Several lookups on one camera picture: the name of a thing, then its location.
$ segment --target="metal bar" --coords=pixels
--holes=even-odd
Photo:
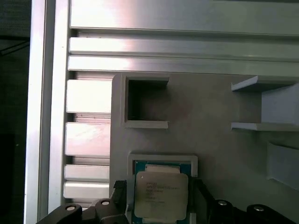
[[[64,134],[70,1],[56,0],[48,211],[64,203]]]
[[[32,1],[24,224],[48,214],[54,12],[54,1]]]
[[[65,198],[108,198],[109,183],[67,181],[64,185]]]
[[[299,77],[299,63],[166,57],[70,56],[69,70]]]
[[[72,0],[71,27],[299,35],[298,11],[296,3]]]
[[[64,178],[67,181],[109,182],[109,166],[66,165]]]
[[[183,36],[126,38],[72,37],[70,53],[79,55],[159,56],[299,62],[299,45],[289,42],[217,40]]]

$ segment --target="metal frame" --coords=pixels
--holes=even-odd
[[[298,77],[298,11],[269,2],[33,0],[24,223],[64,203],[69,71],[88,80],[112,71]],[[85,113],[75,122],[103,118],[72,112]]]
[[[69,57],[69,70],[209,73],[299,77],[299,63],[200,58],[81,56]]]
[[[55,1],[32,1],[24,224],[48,214],[54,17]]]
[[[52,112],[50,134],[50,171],[48,212],[64,203],[64,134],[66,123],[66,83],[68,79],[68,42],[70,1],[56,0],[53,59]]]

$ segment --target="gray plastic part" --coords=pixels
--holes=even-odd
[[[132,92],[130,88],[130,82],[135,82],[135,86],[140,84],[141,89],[148,89],[152,86],[155,89],[166,89],[169,81],[169,76],[136,76],[136,75],[122,75],[121,79],[121,125],[126,128],[154,128],[154,129],[167,129],[168,122],[163,120],[152,120],[152,119],[142,119],[140,115],[132,119],[130,108],[136,110],[136,106],[131,106],[130,100],[135,98],[136,93]],[[138,99],[138,106],[142,104],[143,99]]]
[[[299,150],[268,143],[267,178],[299,190]]]
[[[264,92],[290,86],[297,82],[299,82],[299,79],[292,77],[255,76],[245,81],[231,84],[231,89],[232,91]]]
[[[250,78],[243,75],[129,73],[135,76],[168,75],[167,91],[152,105],[169,121],[168,129],[136,129],[121,125],[122,75],[112,83],[110,193],[116,180],[128,185],[128,155],[184,154],[198,158],[198,177],[217,199],[226,199],[239,209],[250,204],[270,206],[299,223],[299,192],[266,178],[267,145],[279,141],[299,147],[299,133],[236,132],[232,121],[260,123],[261,95],[236,94],[230,84]],[[205,223],[205,201],[199,204],[197,222]]]
[[[299,126],[299,83],[262,93],[262,122]]]
[[[251,131],[268,131],[268,132],[299,132],[299,126],[292,124],[277,123],[240,123],[232,122],[231,129],[244,129]]]

